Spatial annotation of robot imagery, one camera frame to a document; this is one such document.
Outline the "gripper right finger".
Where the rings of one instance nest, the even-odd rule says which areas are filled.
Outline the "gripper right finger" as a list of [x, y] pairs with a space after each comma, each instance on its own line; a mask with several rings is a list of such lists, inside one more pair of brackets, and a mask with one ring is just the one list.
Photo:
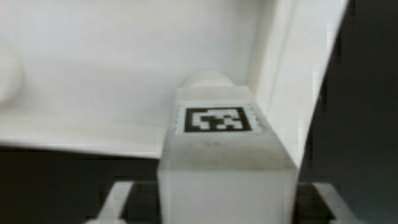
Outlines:
[[293, 224], [362, 224], [330, 183], [296, 185]]

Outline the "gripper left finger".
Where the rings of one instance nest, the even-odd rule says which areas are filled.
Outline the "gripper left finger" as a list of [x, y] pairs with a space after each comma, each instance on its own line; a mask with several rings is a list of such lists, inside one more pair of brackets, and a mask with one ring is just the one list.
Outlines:
[[110, 187], [97, 215], [85, 224], [156, 224], [158, 193], [152, 181], [117, 181]]

